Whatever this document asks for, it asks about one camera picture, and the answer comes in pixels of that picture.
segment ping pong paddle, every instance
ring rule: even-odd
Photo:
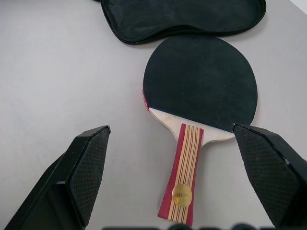
[[[253,71],[245,57],[221,39],[174,36],[150,57],[143,97],[150,113],[177,140],[158,216],[191,226],[200,149],[234,137],[233,123],[252,122],[258,97]]]

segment wooden handle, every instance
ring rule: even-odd
[[[181,125],[176,156],[158,217],[192,226],[195,174],[203,129]]]

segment gold logo sticker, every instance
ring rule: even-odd
[[[172,199],[180,207],[188,207],[192,202],[192,191],[186,184],[177,184],[172,191]]]

